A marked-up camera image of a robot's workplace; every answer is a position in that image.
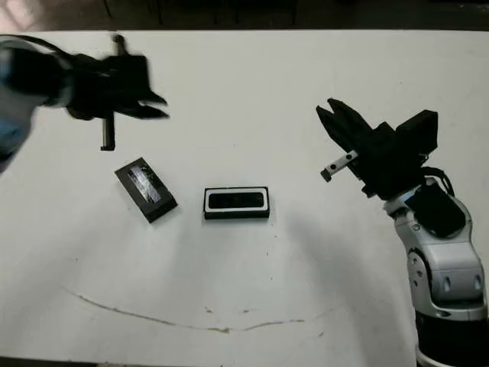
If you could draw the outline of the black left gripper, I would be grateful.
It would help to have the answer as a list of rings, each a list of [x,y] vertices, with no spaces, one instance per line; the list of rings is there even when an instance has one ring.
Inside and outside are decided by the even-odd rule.
[[[115,53],[96,59],[72,54],[73,99],[67,111],[75,119],[102,120],[102,151],[115,150],[115,114],[135,119],[168,119],[154,106],[167,106],[150,88],[147,58],[130,54],[125,38],[113,34]]]

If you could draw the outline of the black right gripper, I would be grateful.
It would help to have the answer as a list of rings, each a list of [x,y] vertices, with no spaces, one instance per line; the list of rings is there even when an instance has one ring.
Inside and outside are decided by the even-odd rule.
[[[316,107],[319,120],[329,137],[345,154],[321,171],[329,182],[332,176],[348,168],[364,183],[362,192],[389,200],[422,180],[425,154],[412,145],[402,132],[382,123],[372,128],[364,118],[344,102],[327,100],[332,111]]]

